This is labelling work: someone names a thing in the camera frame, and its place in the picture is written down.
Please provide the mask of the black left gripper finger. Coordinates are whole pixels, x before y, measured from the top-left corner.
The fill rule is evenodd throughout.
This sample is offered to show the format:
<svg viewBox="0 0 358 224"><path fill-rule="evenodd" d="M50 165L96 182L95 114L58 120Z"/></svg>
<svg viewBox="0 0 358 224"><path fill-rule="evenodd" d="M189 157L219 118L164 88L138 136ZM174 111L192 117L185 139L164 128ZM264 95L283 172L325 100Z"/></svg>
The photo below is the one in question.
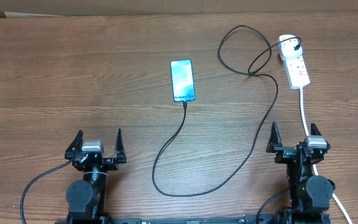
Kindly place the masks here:
<svg viewBox="0 0 358 224"><path fill-rule="evenodd" d="M121 129L118 129L117 132L115 153L116 153L116 164L125 164L127 162L126 152L122 141Z"/></svg>
<svg viewBox="0 0 358 224"><path fill-rule="evenodd" d="M76 153L81 150L83 144L83 131L79 130L74 140L65 151L65 159L73 159Z"/></svg>

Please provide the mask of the black Samsung Galaxy smartphone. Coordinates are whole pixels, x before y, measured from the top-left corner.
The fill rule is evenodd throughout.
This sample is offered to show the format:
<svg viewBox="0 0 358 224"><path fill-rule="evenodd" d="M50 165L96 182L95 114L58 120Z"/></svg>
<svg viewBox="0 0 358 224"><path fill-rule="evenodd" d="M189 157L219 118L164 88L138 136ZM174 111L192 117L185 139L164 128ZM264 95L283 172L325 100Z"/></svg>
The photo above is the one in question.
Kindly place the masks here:
<svg viewBox="0 0 358 224"><path fill-rule="evenodd" d="M170 62L174 102L195 101L193 67L191 60Z"/></svg>

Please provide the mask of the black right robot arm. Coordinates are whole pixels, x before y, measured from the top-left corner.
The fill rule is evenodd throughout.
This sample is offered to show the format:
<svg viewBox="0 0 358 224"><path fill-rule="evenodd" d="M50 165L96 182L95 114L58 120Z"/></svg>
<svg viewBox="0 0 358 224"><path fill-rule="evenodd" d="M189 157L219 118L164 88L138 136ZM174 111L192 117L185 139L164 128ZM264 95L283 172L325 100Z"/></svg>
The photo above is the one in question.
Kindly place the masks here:
<svg viewBox="0 0 358 224"><path fill-rule="evenodd" d="M266 151L275 154L277 164L287 165L288 188L273 198L289 192L290 206L280 208L270 223L330 223L328 215L335 183L322 175L313 173L313 166L324 160L331 145L311 124L311 135L298 142L295 147L286 147L278 130L272 123Z"/></svg>

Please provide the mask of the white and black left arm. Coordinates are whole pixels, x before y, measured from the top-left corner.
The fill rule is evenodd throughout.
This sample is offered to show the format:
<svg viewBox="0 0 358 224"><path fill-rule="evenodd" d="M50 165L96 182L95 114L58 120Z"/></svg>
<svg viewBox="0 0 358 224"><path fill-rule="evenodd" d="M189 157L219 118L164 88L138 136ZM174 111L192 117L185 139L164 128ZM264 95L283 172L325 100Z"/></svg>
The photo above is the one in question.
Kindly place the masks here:
<svg viewBox="0 0 358 224"><path fill-rule="evenodd" d="M117 132L114 151L116 157L104 157L103 142L84 141L83 131L78 131L66 149L65 159L83 173L81 180L73 182L67 188L67 223L113 223L112 217L104 208L108 172L118 170L119 164L127 162L121 130Z"/></svg>

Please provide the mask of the white power strip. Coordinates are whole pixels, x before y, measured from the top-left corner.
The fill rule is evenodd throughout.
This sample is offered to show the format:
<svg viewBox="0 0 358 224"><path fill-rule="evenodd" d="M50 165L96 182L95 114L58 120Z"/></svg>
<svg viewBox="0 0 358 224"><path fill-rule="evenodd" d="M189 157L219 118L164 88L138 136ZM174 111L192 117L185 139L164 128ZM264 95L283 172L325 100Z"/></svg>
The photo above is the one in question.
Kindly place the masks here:
<svg viewBox="0 0 358 224"><path fill-rule="evenodd" d="M292 90L304 88L310 84L310 78L302 56L286 60L283 64Z"/></svg>

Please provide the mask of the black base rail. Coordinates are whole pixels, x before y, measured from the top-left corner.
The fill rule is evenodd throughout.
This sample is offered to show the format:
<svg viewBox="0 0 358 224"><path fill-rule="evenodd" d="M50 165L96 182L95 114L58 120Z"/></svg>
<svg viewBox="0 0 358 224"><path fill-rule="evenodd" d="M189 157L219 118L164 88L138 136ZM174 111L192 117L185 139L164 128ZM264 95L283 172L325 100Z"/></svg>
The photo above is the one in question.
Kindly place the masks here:
<svg viewBox="0 0 358 224"><path fill-rule="evenodd" d="M293 214L293 221L286 221L284 218L278 218L278 215L260 215L259 223L263 224L273 224L273 223L322 223L328 224L331 223L329 215L323 215L321 218L301 218L300 214ZM59 220L55 222L56 224L66 224L66 223L114 223L114 224L255 224L256 215L245 215L243 217L225 217L225 218L168 218L168 219L140 219L140 218L108 218L106 221L68 221Z"/></svg>

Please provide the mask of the white USB wall charger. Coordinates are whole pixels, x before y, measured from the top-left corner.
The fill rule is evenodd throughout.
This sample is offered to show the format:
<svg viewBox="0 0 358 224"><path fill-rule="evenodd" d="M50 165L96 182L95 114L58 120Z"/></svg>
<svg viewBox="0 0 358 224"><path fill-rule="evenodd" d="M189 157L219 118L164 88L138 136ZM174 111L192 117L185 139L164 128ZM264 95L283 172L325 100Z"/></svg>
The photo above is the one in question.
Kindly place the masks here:
<svg viewBox="0 0 358 224"><path fill-rule="evenodd" d="M301 39L291 34L284 34L278 38L280 57L283 61L296 59L303 55L303 48L300 45Z"/></svg>

